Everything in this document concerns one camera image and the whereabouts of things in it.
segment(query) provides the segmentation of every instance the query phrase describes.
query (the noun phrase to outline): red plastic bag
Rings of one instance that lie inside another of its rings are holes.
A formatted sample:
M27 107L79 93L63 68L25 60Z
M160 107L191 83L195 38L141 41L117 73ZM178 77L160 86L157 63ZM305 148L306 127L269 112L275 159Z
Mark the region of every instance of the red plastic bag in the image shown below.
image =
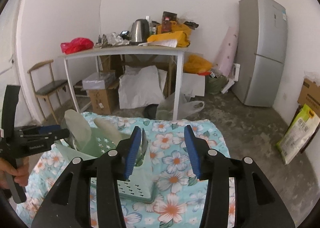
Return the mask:
M210 75L211 72L204 72L204 73L197 73L198 75L201 75L201 76L207 76L207 75Z
M83 37L78 37L72 40L70 43L62 43L61 45L62 53L73 54L76 52L92 49L94 43L88 39Z

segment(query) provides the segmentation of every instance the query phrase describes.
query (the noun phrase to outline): yellow plastic bag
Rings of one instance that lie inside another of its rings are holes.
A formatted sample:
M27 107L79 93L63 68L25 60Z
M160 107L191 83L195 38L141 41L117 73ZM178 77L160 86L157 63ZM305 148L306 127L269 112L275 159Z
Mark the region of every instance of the yellow plastic bag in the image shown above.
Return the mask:
M185 24L177 24L177 22L175 21L170 21L170 22L171 22L172 33L177 31L183 31L184 33L186 33L187 38L189 39L189 36L191 35L191 31L192 31L190 27L188 27ZM161 28L162 28L161 25L157 27L158 34L161 34Z
M173 33L164 33L159 35L152 35L148 38L148 42L155 42L155 41L162 41L162 40L169 40L169 39L177 39L177 47L188 47L190 45L190 41L186 33L183 31L177 31Z
M188 61L183 66L183 70L186 73L204 73L211 68L212 63L197 55L190 55Z

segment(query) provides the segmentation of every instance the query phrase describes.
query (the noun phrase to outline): bed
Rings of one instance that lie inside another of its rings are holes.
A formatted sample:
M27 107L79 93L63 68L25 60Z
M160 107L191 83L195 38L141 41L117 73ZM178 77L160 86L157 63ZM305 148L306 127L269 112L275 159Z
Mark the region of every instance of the bed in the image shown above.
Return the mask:
M190 122L156 121L142 118L122 118L117 116L100 116L91 112L82 113L91 127L96 127L95 118L106 118L118 125L119 130L130 134L135 126L144 128L149 142L152 143L153 176L156 182L156 196L152 203L143 203L121 198L122 211L127 228L167 228L198 227L204 208L207 181L199 181L191 170L186 152L183 130L191 125L195 135L207 141L225 156L229 151L221 132L209 120ZM166 172L172 158L179 158L179 169L169 174ZM30 174L26 187L27 201L16 208L18 216L31 227L42 201L63 172L69 161L64 159L55 145L45 152ZM235 220L235 186L233 178L229 180L229 219L228 227L234 226ZM97 220L96 189L92 186L90 193L91 225L99 227Z

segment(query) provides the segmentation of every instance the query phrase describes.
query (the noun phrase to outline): finger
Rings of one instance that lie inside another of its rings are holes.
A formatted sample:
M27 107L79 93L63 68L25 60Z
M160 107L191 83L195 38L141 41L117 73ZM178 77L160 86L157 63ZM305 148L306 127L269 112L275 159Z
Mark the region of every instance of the finger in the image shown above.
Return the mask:
M8 189L9 188L3 171L0 171L0 188L2 188L2 189Z
M24 176L24 175L29 175L29 163L26 165L23 165L17 169L18 173L16 176Z
M22 159L23 160L23 164L26 165L29 163L29 157L25 157Z
M29 175L18 176L14 179L14 181L18 183L20 186L27 186L29 181Z
M17 175L18 171L6 160L0 158L0 170L9 173L10 175Z

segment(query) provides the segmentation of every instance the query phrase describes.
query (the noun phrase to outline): silver refrigerator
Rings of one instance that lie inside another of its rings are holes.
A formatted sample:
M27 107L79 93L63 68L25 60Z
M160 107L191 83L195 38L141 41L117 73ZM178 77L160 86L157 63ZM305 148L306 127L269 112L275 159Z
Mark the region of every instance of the silver refrigerator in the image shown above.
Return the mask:
M278 92L287 48L287 15L274 0L241 0L239 80L232 88L245 105L271 107Z

